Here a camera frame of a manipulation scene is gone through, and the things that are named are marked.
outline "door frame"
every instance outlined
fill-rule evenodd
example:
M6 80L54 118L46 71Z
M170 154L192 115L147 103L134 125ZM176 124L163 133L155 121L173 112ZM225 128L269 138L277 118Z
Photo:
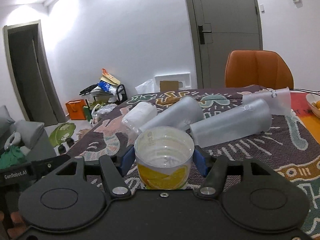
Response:
M47 75L48 79L49 79L49 85L52 88L52 92L53 92L53 97L50 97L48 92L46 91L45 87L45 91L47 94L47 97L49 99L49 102L51 104L51 108L57 118L58 123L60 122L66 122L66 116L63 112L63 109L61 107L57 92L55 90L54 84L53 84L53 80L52 80L52 76L50 73L50 69L49 69L49 65L48 65L48 61L47 61L47 56L45 53L45 49L44 49L44 42L43 42L43 37L42 37L42 29L41 29L41 20L37 20L37 21L33 21L33 22L28 22L28 23L21 23L21 24L15 24L15 25L10 25L7 26L5 25L3 27L3 34L4 34L4 49L5 49L5 55L6 55L6 59L7 59L7 65L8 65L8 70L9 70L9 74L10 74L10 79L12 82L12 86L13 86L13 90L14 93L17 97L17 101L19 103L20 109L22 111L23 117L25 118L26 121L30 121L28 115L27 115L27 111L23 105L23 102L21 100L21 96L17 87L17 83L15 80L15 76L13 73L13 68L12 68L12 62L11 62L11 56L10 56L10 49L9 49L9 34L11 33L15 33L15 32L19 32L19 31L23 31L23 30L28 30L30 25L37 25L38 26L38 38L40 41L40 45L41 45L41 53L43 55L44 58L44 67L45 67L45 75Z
M257 9L260 50L263 50L262 27L261 27L261 18L260 18L258 0L254 0L254 4ZM202 89L204 88L204 81L203 81L203 71L202 71L202 62L201 62L200 41L199 41L198 25L196 21L196 13L193 6L193 0L186 0L186 5L187 5L188 17L189 17L190 28L191 28L191 36L193 41L193 50L195 55L198 88Z

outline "yellow lemon label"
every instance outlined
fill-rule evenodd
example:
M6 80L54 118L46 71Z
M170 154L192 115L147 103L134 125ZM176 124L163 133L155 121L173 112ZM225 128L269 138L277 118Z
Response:
M171 175L153 171L141 164L138 164L138 171L141 181L151 189L178 189L186 183L188 178L186 165L181 166Z

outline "plastic cup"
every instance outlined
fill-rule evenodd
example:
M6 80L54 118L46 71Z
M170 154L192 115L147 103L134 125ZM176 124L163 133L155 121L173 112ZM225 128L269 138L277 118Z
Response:
M290 115L291 114L291 96L290 89L263 90L248 95L243 95L242 104L246 105L254 100L263 99L267 102L271 114Z
M150 102L139 102L129 113L123 118L121 123L140 134L140 127L156 117L158 114L157 107Z
M257 99L190 125L195 145L208 147L268 131L272 115L268 104Z
M144 132L159 126L170 126L185 131L189 129L190 124L203 120L203 118L203 111L199 103L190 96L184 96L177 103L142 125L140 131Z
M134 150L141 182L147 189L185 188L195 145L172 127L156 127L138 136Z

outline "screw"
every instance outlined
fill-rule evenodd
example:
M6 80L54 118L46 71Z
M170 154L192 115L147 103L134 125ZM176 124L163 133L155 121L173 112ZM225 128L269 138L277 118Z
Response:
M163 193L161 193L161 194L160 194L160 197L169 197L169 194L168 194L168 193L163 192Z
M200 192L203 195L213 195L214 193L216 193L216 190L213 187L203 187L200 189Z
M116 195L124 195L128 192L128 189L126 187L115 187L112 192Z

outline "circular mount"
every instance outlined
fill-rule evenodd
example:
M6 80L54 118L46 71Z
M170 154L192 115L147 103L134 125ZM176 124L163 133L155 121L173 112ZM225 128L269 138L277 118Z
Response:
M163 192L160 194L160 197L166 198L166 197L169 197L169 194L166 192Z
M203 187L200 189L200 192L203 195L213 195L214 193L216 193L216 190L213 187Z
M115 187L112 192L116 195L124 195L128 192L128 189L126 187Z
M306 194L274 176L233 185L223 194L222 205L237 224L270 233L301 226L309 211Z
M28 224L50 231L71 230L88 224L105 208L102 191L83 178L47 176L19 198L19 212Z

